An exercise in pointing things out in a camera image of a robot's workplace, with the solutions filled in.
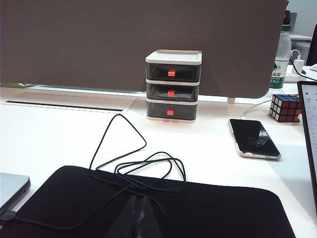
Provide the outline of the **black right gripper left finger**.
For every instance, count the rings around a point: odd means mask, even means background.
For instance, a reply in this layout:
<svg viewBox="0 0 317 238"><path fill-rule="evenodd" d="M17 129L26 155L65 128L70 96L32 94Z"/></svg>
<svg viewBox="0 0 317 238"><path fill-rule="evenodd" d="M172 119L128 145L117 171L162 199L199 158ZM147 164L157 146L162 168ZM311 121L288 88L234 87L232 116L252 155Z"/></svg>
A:
<svg viewBox="0 0 317 238"><path fill-rule="evenodd" d="M134 238L136 217L136 195L133 195L112 224L107 238Z"/></svg>

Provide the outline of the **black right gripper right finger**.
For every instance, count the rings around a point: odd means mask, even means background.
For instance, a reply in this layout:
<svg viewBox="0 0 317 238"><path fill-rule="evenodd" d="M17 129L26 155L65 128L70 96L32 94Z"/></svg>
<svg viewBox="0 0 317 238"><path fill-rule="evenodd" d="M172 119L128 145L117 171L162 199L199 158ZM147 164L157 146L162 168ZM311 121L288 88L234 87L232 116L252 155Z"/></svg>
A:
<svg viewBox="0 0 317 238"><path fill-rule="evenodd" d="M146 197L137 197L135 213L136 238L160 238L161 231L151 203Z"/></svg>

